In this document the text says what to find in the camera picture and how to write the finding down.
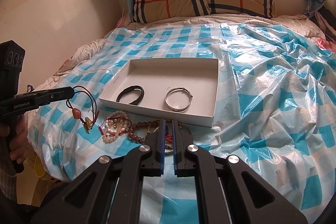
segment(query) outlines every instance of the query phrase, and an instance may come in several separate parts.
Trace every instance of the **gold charm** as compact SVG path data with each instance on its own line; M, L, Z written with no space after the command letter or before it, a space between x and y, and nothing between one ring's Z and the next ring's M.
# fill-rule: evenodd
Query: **gold charm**
M85 117L85 124L83 124L83 126L86 133L88 134L89 130L91 130L93 127L93 122L88 117Z

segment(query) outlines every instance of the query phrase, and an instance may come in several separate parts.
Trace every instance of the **red bead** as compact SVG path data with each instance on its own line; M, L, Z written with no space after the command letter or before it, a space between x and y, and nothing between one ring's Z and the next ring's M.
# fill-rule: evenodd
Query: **red bead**
M81 117L82 117L82 112L77 109L77 108L74 108L72 110L72 116L76 119L76 120L79 120Z

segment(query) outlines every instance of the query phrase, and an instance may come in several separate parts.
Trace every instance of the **finger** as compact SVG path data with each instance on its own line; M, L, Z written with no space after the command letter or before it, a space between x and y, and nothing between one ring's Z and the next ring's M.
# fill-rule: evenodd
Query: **finger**
M10 158L12 160L17 160L18 158L23 156L23 154L26 151L27 143L28 143L28 139L26 138L24 143L22 144L22 146L20 146L18 149L15 149L15 150L10 152Z
M26 125L26 119L23 114L20 115L20 118L17 121L16 124L16 134L21 134L23 131L28 130L27 125Z
M9 148L11 150L18 149L20 146L22 146L25 139L27 139L28 130L23 131L20 135L16 135L14 138L11 139L9 143Z
M0 123L0 136L7 137L9 135L9 126Z
M23 154L20 158L18 158L18 159L16 160L16 162L17 162L18 164L21 164L21 163L23 163L23 162L26 160L26 158L27 158L27 156L26 156L26 152L24 152L24 154Z

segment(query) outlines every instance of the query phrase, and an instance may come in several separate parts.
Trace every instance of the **metal screw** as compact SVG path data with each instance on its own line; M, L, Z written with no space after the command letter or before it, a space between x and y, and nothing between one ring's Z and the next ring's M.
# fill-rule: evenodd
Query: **metal screw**
M198 150L198 146L195 144L188 145L188 150L190 152L196 152Z
M229 156L229 162L232 164L236 164L239 161L239 158L236 155Z
M110 161L110 157L109 156L101 156L100 158L99 158L99 162L101 163L101 164L106 164L106 163L108 163Z
M147 151L149 151L150 150L150 146L149 145L147 145L147 144L143 144L143 145L140 145L139 146L139 149L140 149L140 151L142 151L142 152L147 152Z

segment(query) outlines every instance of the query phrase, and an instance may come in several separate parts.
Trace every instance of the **plastic sheet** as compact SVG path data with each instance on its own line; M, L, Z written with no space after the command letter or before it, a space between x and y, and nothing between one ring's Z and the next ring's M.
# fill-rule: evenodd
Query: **plastic sheet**
M219 59L215 123L212 128L189 125L194 142L216 156L238 155L312 223L336 188L335 55L281 25L121 28L56 87L83 85L98 98L128 60L155 57ZM86 96L76 94L71 102L83 115L92 115ZM114 110L100 102L98 108L101 124ZM29 138L48 172L64 181L101 155L123 156L138 145L126 136L105 144L97 127L86 134L65 102L41 107ZM164 175L145 178L141 223L198 223L194 180L175 177L172 163L166 156Z

